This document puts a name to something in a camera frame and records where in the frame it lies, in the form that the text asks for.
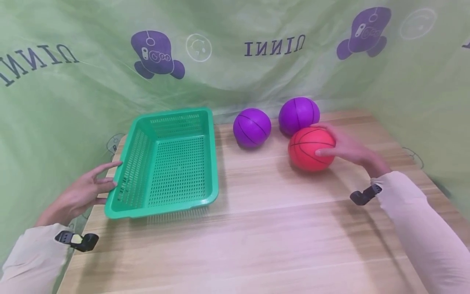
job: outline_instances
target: wooden table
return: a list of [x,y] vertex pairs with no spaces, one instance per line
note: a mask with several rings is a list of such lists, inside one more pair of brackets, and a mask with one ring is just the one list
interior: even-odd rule
[[[322,118],[407,174],[470,245],[468,223],[374,117]],[[369,185],[360,167],[335,159],[318,174],[293,170],[276,120],[259,150],[241,150],[231,125],[216,126],[216,141],[220,194],[211,206],[114,221],[96,206],[85,232],[98,245],[75,252],[59,293],[425,293],[378,201],[349,200]]]

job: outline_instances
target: basket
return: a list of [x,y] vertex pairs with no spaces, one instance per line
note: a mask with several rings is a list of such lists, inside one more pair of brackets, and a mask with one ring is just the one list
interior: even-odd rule
[[211,204],[219,194],[214,123],[208,108],[139,116],[127,135],[104,208],[111,219]]

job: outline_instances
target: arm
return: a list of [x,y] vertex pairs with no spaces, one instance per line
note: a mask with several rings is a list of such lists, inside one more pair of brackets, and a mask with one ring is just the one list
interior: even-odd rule
[[426,196],[404,174],[348,135],[326,124],[336,147],[318,156],[338,156],[365,168],[382,191],[381,208],[395,226],[398,238],[424,286],[431,294],[470,293],[470,253],[449,225],[428,204]]
[[0,293],[52,293],[70,248],[55,237],[89,207],[106,202],[98,194],[107,193],[116,185],[112,178],[96,177],[120,164],[104,164],[81,176],[41,214],[33,228],[26,230],[3,265]]

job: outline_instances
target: purple robot logo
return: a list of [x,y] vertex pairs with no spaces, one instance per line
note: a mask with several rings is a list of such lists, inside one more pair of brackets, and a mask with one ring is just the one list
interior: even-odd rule
[[170,74],[177,79],[184,77],[184,65],[172,58],[170,39],[162,32],[141,31],[131,38],[131,45],[140,58],[135,70],[146,79],[155,74]]
[[387,44],[382,36],[392,11],[387,7],[373,7],[361,11],[352,21],[351,37],[339,43],[336,55],[345,60],[353,53],[366,51],[370,57],[379,55]]

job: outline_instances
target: black wrist strap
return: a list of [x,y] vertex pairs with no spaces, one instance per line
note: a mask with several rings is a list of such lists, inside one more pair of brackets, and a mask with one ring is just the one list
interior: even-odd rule
[[353,192],[349,198],[359,206],[366,205],[372,198],[374,198],[378,193],[382,191],[380,186],[373,184],[367,189],[365,189],[362,193],[360,191]]
[[81,252],[92,251],[98,243],[98,239],[98,235],[95,234],[89,233],[82,237],[67,230],[63,230],[55,237],[57,242],[70,245],[73,249]]

